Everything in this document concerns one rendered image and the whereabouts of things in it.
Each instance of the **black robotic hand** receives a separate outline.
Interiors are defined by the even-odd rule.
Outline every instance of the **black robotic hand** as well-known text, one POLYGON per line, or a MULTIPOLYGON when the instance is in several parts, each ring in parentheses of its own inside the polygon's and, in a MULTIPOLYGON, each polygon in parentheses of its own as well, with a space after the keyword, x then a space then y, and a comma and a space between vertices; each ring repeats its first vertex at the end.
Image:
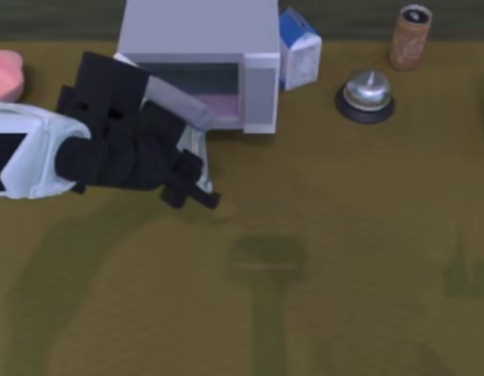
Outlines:
POLYGON ((85 186, 154 190, 181 208, 188 196, 208 208, 219 204, 218 193, 197 186, 204 162, 178 141, 186 123, 155 103, 142 105, 149 75, 110 57, 86 52, 75 85, 64 86, 56 112, 86 124, 91 139, 70 137, 56 155, 56 173, 85 186))

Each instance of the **small carton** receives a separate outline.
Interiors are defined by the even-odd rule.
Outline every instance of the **small carton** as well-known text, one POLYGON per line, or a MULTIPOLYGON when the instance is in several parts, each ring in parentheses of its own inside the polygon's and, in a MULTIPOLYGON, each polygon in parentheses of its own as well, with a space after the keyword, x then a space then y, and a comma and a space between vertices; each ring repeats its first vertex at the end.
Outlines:
POLYGON ((291 7, 280 15, 280 85, 283 90, 317 81, 322 38, 291 7))

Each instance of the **dark green background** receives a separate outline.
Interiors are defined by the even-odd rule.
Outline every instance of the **dark green background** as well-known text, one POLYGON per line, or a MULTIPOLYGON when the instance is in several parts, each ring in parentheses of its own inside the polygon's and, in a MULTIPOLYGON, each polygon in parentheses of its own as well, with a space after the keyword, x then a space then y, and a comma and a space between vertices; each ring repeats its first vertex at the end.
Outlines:
MULTIPOLYGON (((0 40, 114 40, 124 0, 0 0, 0 40)), ((405 0, 281 0, 325 38, 389 38, 405 0)), ((425 0, 435 39, 484 39, 484 0, 425 0)))

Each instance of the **blue carton top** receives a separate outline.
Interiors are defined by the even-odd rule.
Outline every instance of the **blue carton top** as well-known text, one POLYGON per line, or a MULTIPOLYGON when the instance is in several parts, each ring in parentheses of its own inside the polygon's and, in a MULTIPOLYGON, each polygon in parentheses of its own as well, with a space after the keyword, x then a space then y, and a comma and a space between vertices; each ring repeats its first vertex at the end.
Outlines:
POLYGON ((287 9, 280 15, 279 27, 280 39, 282 39, 288 48, 291 48, 293 44, 305 34, 310 33, 317 35, 316 31, 303 18, 303 16, 291 7, 287 7, 287 9))

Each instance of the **brown table surface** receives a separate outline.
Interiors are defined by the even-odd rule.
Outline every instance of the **brown table surface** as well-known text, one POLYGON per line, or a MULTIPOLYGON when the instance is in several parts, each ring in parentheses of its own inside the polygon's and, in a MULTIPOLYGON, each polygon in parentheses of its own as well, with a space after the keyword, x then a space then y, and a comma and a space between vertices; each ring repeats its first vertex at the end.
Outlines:
MULTIPOLYGON (((114 51, 0 48, 50 109, 82 51, 114 51)), ((211 134, 218 211, 157 192, 0 199, 0 376, 484 376, 484 43, 431 43, 411 73, 386 50, 326 43, 276 136, 211 134), (365 67, 393 85, 383 124, 334 109, 365 67)))

